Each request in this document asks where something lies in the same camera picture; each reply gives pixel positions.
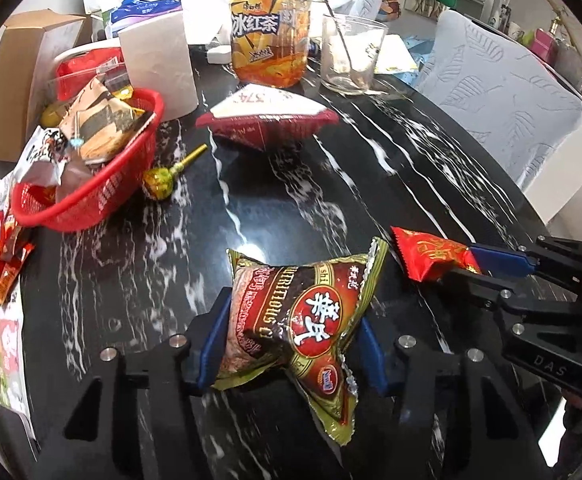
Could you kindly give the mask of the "brown cardboard box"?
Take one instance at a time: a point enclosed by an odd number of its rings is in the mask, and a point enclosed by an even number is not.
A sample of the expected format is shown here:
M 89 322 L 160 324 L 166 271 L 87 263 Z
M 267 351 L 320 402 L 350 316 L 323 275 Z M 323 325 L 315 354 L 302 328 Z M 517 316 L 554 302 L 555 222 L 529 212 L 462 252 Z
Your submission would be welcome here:
M 44 108 L 53 60 L 76 46 L 85 18 L 49 9 L 13 14 L 0 40 L 0 162 L 16 162 Z

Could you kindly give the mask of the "pink green leaflet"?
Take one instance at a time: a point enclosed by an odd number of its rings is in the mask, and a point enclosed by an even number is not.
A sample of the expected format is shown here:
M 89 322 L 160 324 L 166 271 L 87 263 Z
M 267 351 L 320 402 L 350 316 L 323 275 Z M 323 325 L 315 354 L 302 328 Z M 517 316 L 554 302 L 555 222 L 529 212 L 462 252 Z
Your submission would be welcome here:
M 36 441 L 26 387 L 23 326 L 21 287 L 16 281 L 6 303 L 0 306 L 0 406 L 20 416 L 26 436 Z

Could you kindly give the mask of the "green red nutritious snack bag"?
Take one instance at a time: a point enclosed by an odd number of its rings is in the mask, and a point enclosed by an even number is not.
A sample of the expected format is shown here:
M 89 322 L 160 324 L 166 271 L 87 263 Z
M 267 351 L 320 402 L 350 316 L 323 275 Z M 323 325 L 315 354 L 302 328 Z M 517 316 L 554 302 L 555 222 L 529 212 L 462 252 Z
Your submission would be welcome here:
M 225 353 L 214 388 L 226 390 L 283 367 L 337 445 L 355 429 L 357 383 L 345 350 L 375 296 L 389 245 L 303 264 L 271 266 L 227 252 L 233 269 Z

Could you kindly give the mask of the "yellow green lollipop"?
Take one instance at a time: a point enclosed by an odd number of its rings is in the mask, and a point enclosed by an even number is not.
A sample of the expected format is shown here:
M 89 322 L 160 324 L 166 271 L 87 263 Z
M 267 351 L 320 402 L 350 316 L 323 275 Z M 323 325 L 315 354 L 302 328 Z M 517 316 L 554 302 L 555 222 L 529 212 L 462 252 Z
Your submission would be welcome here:
M 141 181 L 143 194 L 157 202 L 169 198 L 173 194 L 179 175 L 206 151 L 207 145 L 202 144 L 172 167 L 155 167 L 146 170 L 142 174 Z

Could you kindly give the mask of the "red plastic basket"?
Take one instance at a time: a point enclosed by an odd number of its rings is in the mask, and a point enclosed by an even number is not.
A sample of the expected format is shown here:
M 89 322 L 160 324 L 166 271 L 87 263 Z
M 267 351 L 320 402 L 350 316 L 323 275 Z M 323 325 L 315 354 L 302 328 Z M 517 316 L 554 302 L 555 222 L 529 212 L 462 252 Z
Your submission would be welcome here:
M 142 174 L 152 166 L 164 103 L 159 92 L 145 88 L 134 90 L 130 102 L 151 112 L 151 122 L 75 192 L 47 206 L 36 186 L 14 185 L 10 206 L 21 226 L 44 226 L 58 232 L 87 230 L 108 218 L 138 190 Z

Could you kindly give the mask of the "clear glass cup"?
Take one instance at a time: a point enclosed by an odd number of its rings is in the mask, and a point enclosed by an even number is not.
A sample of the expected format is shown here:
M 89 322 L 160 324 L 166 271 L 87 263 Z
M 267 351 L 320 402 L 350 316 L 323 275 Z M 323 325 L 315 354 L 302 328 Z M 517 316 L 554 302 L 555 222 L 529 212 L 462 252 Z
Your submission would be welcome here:
M 370 90 L 387 26 L 368 18 L 323 17 L 320 79 L 329 90 L 359 96 Z

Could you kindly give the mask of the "seaweed roll snack pack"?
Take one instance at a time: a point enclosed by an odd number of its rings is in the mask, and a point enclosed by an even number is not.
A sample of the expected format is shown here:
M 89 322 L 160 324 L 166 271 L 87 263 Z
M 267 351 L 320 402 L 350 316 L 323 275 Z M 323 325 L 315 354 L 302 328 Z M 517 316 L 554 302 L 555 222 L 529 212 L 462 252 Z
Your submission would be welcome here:
M 87 166 L 104 164 L 126 148 L 152 117 L 116 98 L 93 77 L 70 104 L 59 129 Z

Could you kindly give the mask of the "white paper towel roll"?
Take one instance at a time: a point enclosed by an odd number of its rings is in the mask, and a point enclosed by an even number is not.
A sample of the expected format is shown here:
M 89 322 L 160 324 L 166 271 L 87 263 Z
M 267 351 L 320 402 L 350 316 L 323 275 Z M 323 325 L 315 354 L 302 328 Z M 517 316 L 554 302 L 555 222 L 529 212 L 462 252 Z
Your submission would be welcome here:
M 164 120 L 184 117 L 198 108 L 183 12 L 131 25 L 118 33 L 118 39 L 131 84 L 161 94 Z

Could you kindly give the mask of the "iced tea bottle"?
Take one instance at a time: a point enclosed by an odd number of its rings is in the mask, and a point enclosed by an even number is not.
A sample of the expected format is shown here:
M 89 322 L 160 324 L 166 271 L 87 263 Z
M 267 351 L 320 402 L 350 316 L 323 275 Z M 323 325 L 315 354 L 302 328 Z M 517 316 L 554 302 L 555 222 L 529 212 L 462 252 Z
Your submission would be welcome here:
M 247 84 L 290 88 L 308 57 L 311 0 L 231 0 L 231 64 Z

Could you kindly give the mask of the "red snack packets pile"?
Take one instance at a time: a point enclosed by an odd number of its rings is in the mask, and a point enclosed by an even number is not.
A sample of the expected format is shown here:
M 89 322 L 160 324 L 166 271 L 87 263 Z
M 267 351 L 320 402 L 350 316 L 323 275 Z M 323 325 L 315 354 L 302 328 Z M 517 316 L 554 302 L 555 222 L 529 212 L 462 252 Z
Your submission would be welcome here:
M 0 306 L 4 306 L 28 256 L 35 249 L 11 211 L 0 211 Z

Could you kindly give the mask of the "small red candy packet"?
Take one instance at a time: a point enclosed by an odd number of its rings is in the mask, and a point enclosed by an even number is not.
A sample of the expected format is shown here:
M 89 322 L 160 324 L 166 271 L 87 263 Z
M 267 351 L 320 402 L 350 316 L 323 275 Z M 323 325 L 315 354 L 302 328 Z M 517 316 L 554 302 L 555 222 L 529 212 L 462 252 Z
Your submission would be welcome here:
M 470 248 L 455 240 L 392 226 L 407 276 L 416 282 L 437 281 L 454 269 L 481 274 Z

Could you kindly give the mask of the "blue tissue pack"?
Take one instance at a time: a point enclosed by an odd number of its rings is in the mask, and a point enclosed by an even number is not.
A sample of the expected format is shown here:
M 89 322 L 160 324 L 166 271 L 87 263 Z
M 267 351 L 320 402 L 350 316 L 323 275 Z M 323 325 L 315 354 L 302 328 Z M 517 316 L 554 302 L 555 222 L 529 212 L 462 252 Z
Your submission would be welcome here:
M 180 0 L 123 0 L 108 17 L 105 33 L 112 39 L 118 33 L 134 24 L 178 12 L 183 8 Z

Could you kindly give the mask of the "dark red white snack bag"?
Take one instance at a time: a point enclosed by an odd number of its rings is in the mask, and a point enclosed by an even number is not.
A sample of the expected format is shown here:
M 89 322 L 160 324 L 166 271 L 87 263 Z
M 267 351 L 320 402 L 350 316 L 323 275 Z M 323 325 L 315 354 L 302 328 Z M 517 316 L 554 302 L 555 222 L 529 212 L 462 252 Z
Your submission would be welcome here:
M 211 107 L 195 122 L 214 136 L 266 151 L 300 142 L 339 122 L 336 112 L 306 96 L 247 84 Z

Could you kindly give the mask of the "white red peanut bag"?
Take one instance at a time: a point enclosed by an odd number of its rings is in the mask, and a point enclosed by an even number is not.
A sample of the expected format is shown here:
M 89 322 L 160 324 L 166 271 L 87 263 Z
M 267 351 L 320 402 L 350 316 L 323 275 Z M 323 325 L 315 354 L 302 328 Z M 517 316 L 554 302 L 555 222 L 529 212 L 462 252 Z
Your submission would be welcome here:
M 13 170 L 16 183 L 58 186 L 68 163 L 68 141 L 58 128 L 38 126 L 23 148 Z

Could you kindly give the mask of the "clear plastic container red contents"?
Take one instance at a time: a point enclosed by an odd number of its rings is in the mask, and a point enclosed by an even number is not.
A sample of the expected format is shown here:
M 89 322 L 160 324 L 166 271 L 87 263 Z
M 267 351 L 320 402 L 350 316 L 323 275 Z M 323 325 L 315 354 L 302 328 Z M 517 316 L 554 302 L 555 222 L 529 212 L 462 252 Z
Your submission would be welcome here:
M 120 47 L 90 50 L 62 61 L 56 68 L 56 98 L 67 101 L 97 75 L 103 65 L 124 62 Z

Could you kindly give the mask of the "white chair cover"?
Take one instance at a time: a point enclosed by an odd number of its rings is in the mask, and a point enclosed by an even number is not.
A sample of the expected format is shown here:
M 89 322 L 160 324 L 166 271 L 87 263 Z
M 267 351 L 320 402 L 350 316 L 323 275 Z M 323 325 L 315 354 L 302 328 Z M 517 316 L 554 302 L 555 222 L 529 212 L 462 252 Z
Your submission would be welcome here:
M 447 10 L 415 88 L 482 145 L 543 221 L 582 188 L 582 100 L 521 44 Z

